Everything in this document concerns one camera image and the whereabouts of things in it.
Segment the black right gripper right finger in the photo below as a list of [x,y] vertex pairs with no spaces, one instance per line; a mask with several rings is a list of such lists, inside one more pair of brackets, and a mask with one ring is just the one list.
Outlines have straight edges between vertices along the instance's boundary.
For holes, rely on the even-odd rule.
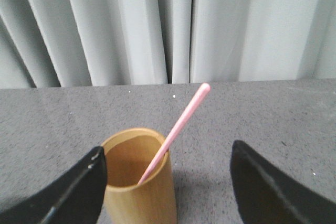
[[335,223],[335,203],[297,182],[244,141],[233,143],[230,174],[243,223]]

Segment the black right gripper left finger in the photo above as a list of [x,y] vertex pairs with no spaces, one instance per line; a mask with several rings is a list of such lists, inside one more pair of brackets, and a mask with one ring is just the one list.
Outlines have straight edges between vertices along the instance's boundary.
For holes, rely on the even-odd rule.
[[96,223],[106,185],[104,150],[96,146],[43,190],[1,212],[1,223]]

